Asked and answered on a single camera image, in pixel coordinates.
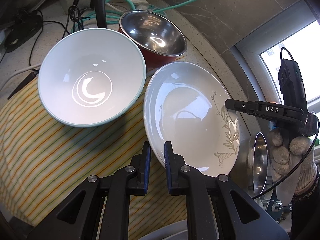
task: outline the sleeve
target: sleeve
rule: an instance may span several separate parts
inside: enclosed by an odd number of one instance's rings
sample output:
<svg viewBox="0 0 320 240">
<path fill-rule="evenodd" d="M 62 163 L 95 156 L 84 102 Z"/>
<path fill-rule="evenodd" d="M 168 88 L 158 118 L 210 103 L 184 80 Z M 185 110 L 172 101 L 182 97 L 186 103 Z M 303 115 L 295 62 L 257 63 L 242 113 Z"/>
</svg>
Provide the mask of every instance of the sleeve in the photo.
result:
<svg viewBox="0 0 320 240">
<path fill-rule="evenodd" d="M 304 194 L 295 195 L 292 199 L 291 240 L 316 239 L 311 237 L 320 227 L 319 201 L 319 171 L 317 171 L 313 186 Z"/>
</svg>

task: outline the screw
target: screw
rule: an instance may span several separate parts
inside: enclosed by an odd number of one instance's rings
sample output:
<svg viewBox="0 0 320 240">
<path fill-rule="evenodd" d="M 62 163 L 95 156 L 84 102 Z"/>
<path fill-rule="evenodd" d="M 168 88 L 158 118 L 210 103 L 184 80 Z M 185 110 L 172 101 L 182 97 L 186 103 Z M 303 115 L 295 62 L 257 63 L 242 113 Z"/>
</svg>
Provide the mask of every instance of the screw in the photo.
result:
<svg viewBox="0 0 320 240">
<path fill-rule="evenodd" d="M 181 170 L 184 171 L 184 172 L 188 172 L 188 171 L 191 170 L 191 168 L 188 165 L 183 165 L 183 166 L 181 166 Z"/>
<path fill-rule="evenodd" d="M 97 181 L 97 179 L 98 179 L 98 177 L 96 175 L 90 175 L 88 177 L 89 182 L 95 182 L 95 181 Z"/>
<path fill-rule="evenodd" d="M 134 167 L 131 166 L 131 165 L 126 166 L 125 171 L 127 171 L 127 172 L 133 172 L 133 171 L 134 171 Z"/>
<path fill-rule="evenodd" d="M 226 174 L 221 174 L 221 175 L 219 175 L 218 178 L 220 181 L 223 181 L 223 182 L 228 181 L 228 176 Z"/>
</svg>

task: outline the speckled countertop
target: speckled countertop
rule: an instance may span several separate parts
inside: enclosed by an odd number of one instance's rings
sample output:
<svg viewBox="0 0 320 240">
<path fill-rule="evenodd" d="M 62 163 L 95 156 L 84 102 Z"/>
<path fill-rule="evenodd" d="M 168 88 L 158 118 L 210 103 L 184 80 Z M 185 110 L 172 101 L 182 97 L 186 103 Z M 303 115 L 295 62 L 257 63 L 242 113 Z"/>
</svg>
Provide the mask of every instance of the speckled countertop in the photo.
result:
<svg viewBox="0 0 320 240">
<path fill-rule="evenodd" d="M 160 8 L 166 7 L 166 4 L 162 0 L 148 1 Z M 57 0 L 47 1 L 41 10 L 44 15 L 44 20 L 59 21 L 63 24 L 65 24 L 67 20 L 67 16 Z M 198 30 L 175 10 L 167 11 L 167 15 L 168 18 L 182 30 L 188 40 L 188 50 L 184 54 L 184 59 L 209 71 L 225 86 L 232 98 L 246 100 L 239 83 L 226 63 Z M 85 23 L 85 28 L 96 27 L 94 20 L 86 21 Z M 108 28 L 118 30 L 118 25 L 109 25 Z M 61 25 L 55 23 L 44 24 L 44 31 L 40 35 L 31 57 L 32 65 L 41 63 L 44 60 L 49 50 L 61 40 L 63 31 L 64 29 Z M 29 54 L 36 37 L 37 35 L 34 35 L 22 46 L 4 56 L 0 64 L 0 83 L 15 71 L 28 67 Z M 0 108 L 2 108 L 7 101 L 7 97 L 28 73 L 29 72 L 19 74 L 7 83 L 0 92 Z M 250 134 L 254 134 L 260 130 L 257 122 L 252 117 L 238 115 L 238 119 L 241 138 L 247 138 Z"/>
</svg>

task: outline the gloved hand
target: gloved hand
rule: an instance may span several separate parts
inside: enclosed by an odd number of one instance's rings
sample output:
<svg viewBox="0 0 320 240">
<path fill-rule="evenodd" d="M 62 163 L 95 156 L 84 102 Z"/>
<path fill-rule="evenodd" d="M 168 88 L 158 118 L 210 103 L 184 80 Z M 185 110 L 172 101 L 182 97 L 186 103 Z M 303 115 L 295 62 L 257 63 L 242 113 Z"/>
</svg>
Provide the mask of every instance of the gloved hand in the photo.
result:
<svg viewBox="0 0 320 240">
<path fill-rule="evenodd" d="M 284 146 L 283 135 L 279 128 L 269 133 L 269 139 L 273 145 L 270 149 L 271 176 L 272 180 L 277 182 L 301 160 L 312 144 L 312 140 L 305 136 L 298 136 L 290 142 L 287 148 Z M 277 197 L 282 204 L 288 205 L 293 194 L 301 195 L 306 192 L 316 179 L 316 171 L 314 148 L 312 148 L 299 168 L 277 186 Z"/>
</svg>

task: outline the metal pot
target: metal pot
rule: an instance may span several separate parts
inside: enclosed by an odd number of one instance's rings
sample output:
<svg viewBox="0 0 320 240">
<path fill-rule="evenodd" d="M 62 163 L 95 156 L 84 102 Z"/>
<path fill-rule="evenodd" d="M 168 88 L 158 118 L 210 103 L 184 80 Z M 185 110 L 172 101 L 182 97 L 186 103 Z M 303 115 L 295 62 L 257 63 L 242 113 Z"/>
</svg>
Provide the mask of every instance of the metal pot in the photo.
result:
<svg viewBox="0 0 320 240">
<path fill-rule="evenodd" d="M 187 40 L 168 19 L 148 11 L 129 11 L 119 20 L 119 32 L 140 48 L 147 67 L 161 67 L 187 50 Z"/>
<path fill-rule="evenodd" d="M 251 197 L 260 194 L 267 181 L 268 148 L 262 133 L 240 142 L 238 157 L 230 177 Z"/>
</svg>

